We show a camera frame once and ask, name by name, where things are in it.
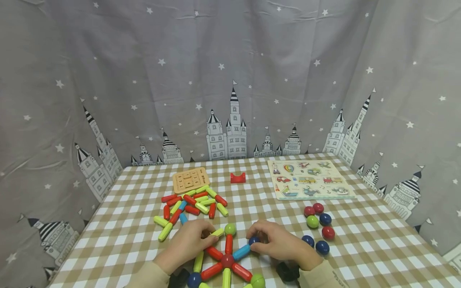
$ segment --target checkered tablecloth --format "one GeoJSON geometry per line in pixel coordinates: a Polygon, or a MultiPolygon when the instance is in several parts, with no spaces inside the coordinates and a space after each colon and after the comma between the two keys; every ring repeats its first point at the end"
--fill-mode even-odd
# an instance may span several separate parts
{"type": "MultiPolygon", "coordinates": [[[[330,254],[326,258],[351,287],[461,287],[453,268],[338,157],[328,153],[127,167],[50,288],[125,286],[145,261],[154,259],[168,245],[168,238],[163,243],[157,241],[162,228],[154,224],[153,216],[162,215],[164,204],[160,198],[172,193],[172,175],[196,167],[206,168],[210,187],[229,202],[229,216],[223,217],[216,211],[212,223],[216,228],[236,224],[234,250],[247,243],[245,231],[258,219],[275,221],[298,237],[311,235],[316,242],[321,240],[321,231],[311,230],[303,216],[304,207],[313,201],[275,199],[268,159],[329,159],[355,189],[355,200],[318,201],[333,218],[337,235],[330,241],[330,254]],[[236,175],[245,172],[247,182],[230,184],[231,172],[236,175]]],[[[198,217],[208,218],[203,214],[198,217]]],[[[188,214],[188,218],[196,219],[196,216],[188,214]]],[[[169,239],[180,227],[178,221],[169,239]]],[[[224,245],[222,238],[217,248],[224,251],[224,245]]],[[[203,269],[214,263],[211,257],[205,256],[203,269]]],[[[276,262],[269,257],[251,254],[240,264],[253,274],[262,274],[267,287],[284,287],[275,271],[276,262]]],[[[222,275],[208,284],[221,287],[222,275]]],[[[243,280],[232,275],[232,287],[242,286],[243,280]]]]}

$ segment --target hand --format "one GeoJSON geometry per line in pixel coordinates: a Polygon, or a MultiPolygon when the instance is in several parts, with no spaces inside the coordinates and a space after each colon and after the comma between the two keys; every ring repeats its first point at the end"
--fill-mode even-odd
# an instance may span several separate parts
{"type": "Polygon", "coordinates": [[[154,263],[170,275],[179,266],[194,259],[200,251],[216,243],[218,237],[210,235],[214,231],[213,225],[203,219],[186,222],[173,236],[168,248],[155,257],[154,263]]]}
{"type": "Polygon", "coordinates": [[[314,269],[323,261],[309,244],[277,223],[258,220],[247,231],[247,239],[254,235],[260,235],[261,243],[252,244],[250,246],[252,251],[269,255],[277,260],[294,260],[304,271],[314,269]],[[263,243],[263,238],[266,237],[268,243],[263,243]]]}

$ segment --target navy blue ball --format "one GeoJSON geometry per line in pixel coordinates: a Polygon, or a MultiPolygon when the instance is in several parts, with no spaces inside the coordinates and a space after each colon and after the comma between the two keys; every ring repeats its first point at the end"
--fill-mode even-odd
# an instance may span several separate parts
{"type": "Polygon", "coordinates": [[[319,221],[323,226],[328,226],[331,224],[331,216],[326,213],[322,213],[319,216],[319,221]]]}
{"type": "Polygon", "coordinates": [[[314,239],[309,236],[309,235],[304,235],[302,238],[301,238],[304,242],[306,242],[307,244],[309,244],[310,246],[312,246],[312,248],[314,248],[314,239]]]}
{"type": "Polygon", "coordinates": [[[194,272],[190,274],[189,279],[187,280],[187,287],[189,288],[199,288],[201,283],[200,273],[194,272]]]}
{"type": "Polygon", "coordinates": [[[315,249],[317,249],[317,251],[322,255],[326,255],[328,254],[328,252],[330,252],[330,246],[327,242],[323,240],[317,242],[317,244],[315,245],[315,249]]]}
{"type": "Polygon", "coordinates": [[[256,242],[261,242],[261,240],[259,239],[259,237],[251,237],[251,238],[248,240],[248,245],[251,246],[251,244],[256,243],[256,242]]]}

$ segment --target white star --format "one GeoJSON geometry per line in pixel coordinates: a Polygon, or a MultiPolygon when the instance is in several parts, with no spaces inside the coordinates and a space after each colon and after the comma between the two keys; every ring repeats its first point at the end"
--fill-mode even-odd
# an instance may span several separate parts
{"type": "Polygon", "coordinates": [[[55,146],[55,147],[56,147],[56,149],[58,150],[58,152],[64,153],[64,151],[63,151],[63,150],[64,150],[64,147],[62,147],[61,143],[59,143],[59,145],[58,145],[58,146],[55,146]]]}
{"type": "Polygon", "coordinates": [[[59,86],[59,88],[62,89],[62,87],[64,86],[64,84],[61,82],[61,80],[56,80],[56,86],[59,86]]]}
{"type": "Polygon", "coordinates": [[[10,254],[10,256],[8,258],[6,258],[6,261],[8,262],[8,264],[10,264],[11,262],[13,262],[14,260],[16,260],[16,253],[14,254],[10,254]]]}

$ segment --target beige sleeve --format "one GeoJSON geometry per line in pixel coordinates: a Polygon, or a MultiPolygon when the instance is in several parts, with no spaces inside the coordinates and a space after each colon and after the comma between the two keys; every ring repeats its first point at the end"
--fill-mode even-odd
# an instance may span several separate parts
{"type": "Polygon", "coordinates": [[[311,271],[299,269],[299,286],[301,288],[346,288],[347,283],[334,271],[327,260],[311,271]]]}
{"type": "Polygon", "coordinates": [[[141,269],[131,277],[125,288],[167,288],[170,276],[157,264],[147,261],[141,269]]]}

